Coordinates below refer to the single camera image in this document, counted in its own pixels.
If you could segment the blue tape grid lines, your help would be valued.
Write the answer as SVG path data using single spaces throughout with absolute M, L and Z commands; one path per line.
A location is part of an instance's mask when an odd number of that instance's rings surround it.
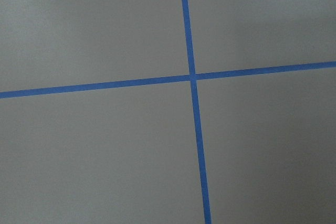
M 212 79 L 232 78 L 232 77 L 242 77 L 242 76 L 256 76 L 259 74 L 271 74 L 271 73 L 281 73 L 281 72 L 294 72 L 294 71 L 307 71 L 307 70 L 313 70 L 313 69 L 335 68 L 335 61 L 198 73 L 196 71 L 196 64 L 195 64 L 195 58 L 194 58 L 192 26 L 191 26 L 189 4 L 188 4 L 188 0 L 181 0 L 181 2 L 182 2 L 182 10 L 183 10 L 185 40 L 186 40 L 188 74 L 178 75 L 178 76 L 145 78 L 145 79 L 120 80 L 120 81 L 101 82 L 101 83 L 86 83 L 86 84 L 77 84 L 77 85 L 60 86 L 60 87 L 45 87 L 45 88 L 37 88 L 37 89 L 3 91 L 1 92 L 1 99 L 32 97 L 32 96 L 37 96 L 37 95 L 82 92 L 82 91 L 124 88 L 124 87 L 148 86 L 148 85 L 154 85 L 154 84 L 175 83 L 175 82 L 189 82 L 190 87 L 191 87 L 193 119 L 194 119 L 195 139 L 196 139 L 196 147 L 197 147 L 198 167 L 199 167 L 200 182 L 201 182 L 204 222 L 212 223 L 211 204 L 209 200 L 206 160 L 205 160 L 205 152 L 204 152 L 204 140 L 203 140 L 203 133 L 202 133 L 201 112 L 199 108 L 200 105 L 199 105 L 199 96 L 198 96 L 198 90 L 197 90 L 197 82 L 200 80 L 212 80 Z

